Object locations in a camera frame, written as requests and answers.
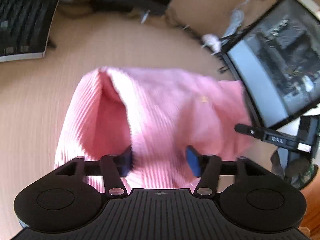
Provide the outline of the black keyboard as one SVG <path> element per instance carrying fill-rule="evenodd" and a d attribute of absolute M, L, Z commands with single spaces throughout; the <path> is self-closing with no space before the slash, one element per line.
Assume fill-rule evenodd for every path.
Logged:
<path fill-rule="evenodd" d="M 45 56 L 59 0 L 1 0 L 1 62 Z"/>

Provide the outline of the glass panel computer case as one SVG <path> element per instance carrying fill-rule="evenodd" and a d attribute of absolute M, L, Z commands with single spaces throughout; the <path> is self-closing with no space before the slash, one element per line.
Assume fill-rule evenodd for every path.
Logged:
<path fill-rule="evenodd" d="M 279 129 L 319 104 L 319 19 L 299 0 L 277 0 L 221 57 L 255 125 Z"/>

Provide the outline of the pink ribbed knit garment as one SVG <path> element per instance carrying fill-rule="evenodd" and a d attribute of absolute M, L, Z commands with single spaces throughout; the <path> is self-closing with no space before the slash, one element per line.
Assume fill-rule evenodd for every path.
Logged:
<path fill-rule="evenodd" d="M 251 143 L 236 133 L 238 123 L 251 124 L 239 81 L 182 69 L 98 68 L 82 77 L 72 96 L 55 166 L 131 148 L 127 190 L 195 189 L 185 149 L 235 160 Z"/>

